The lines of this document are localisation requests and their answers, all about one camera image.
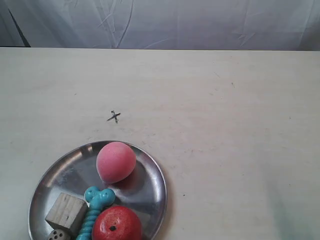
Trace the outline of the turquoise bone toy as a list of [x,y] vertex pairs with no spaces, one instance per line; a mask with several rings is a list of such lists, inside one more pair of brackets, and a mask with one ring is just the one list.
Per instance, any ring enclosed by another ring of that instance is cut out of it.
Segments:
[[110,188],[100,190],[96,186],[89,187],[84,198],[89,203],[89,208],[84,216],[84,220],[76,237],[76,240],[91,240],[93,226],[104,208],[111,206],[116,199],[114,191]]

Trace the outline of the red apple toy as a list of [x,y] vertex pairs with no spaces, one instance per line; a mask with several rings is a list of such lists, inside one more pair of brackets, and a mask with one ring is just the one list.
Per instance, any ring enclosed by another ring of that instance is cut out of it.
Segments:
[[142,224],[129,208],[113,206],[104,210],[92,227],[93,240],[141,240]]

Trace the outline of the small wooden die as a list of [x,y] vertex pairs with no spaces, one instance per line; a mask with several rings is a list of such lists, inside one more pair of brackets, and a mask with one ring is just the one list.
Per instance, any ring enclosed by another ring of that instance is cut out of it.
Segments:
[[54,229],[50,232],[47,240],[70,240],[71,236],[62,229]]

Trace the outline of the round metal plate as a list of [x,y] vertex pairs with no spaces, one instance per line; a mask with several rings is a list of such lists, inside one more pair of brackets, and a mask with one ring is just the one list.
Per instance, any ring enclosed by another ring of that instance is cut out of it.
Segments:
[[142,239],[155,240],[165,219],[168,191],[165,176],[156,159],[131,144],[136,156],[134,171],[124,180],[105,184],[96,169],[99,151],[108,140],[80,146],[59,158],[39,181],[28,211],[28,231],[32,240],[44,240],[53,228],[45,217],[60,193],[83,199],[85,190],[96,186],[115,192],[115,204],[132,209],[142,224]]

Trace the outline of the pink peach toy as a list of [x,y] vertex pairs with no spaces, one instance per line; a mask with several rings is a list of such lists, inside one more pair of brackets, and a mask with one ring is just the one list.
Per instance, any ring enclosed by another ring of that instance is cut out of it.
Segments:
[[96,169],[104,183],[113,184],[127,178],[135,169],[136,162],[136,155],[127,144],[114,141],[99,151]]

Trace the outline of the plain wooden cube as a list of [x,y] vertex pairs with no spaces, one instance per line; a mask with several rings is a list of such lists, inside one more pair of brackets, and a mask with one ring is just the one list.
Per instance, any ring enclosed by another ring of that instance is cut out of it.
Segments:
[[53,229],[64,230],[71,237],[76,237],[87,210],[88,205],[83,199],[62,192],[46,215],[45,221]]

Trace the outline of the white backdrop cloth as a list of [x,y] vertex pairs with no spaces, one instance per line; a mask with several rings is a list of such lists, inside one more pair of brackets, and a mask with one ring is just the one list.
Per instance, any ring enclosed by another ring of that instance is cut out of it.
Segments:
[[3,47],[320,48],[317,0],[3,0]]

